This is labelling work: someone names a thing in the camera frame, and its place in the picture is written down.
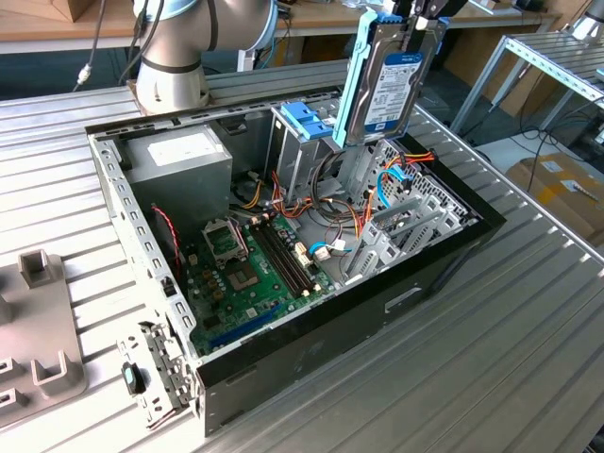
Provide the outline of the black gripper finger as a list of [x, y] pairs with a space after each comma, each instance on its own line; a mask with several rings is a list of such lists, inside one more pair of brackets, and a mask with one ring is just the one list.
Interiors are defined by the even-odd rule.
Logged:
[[467, 0], [416, 0], [414, 2], [415, 29], [427, 29], [434, 21], [455, 16]]
[[415, 27], [414, 4], [415, 2], [412, 0], [396, 0], [393, 3], [393, 14], [402, 18], [401, 31], [403, 32], [403, 38], [401, 48], [408, 47]]

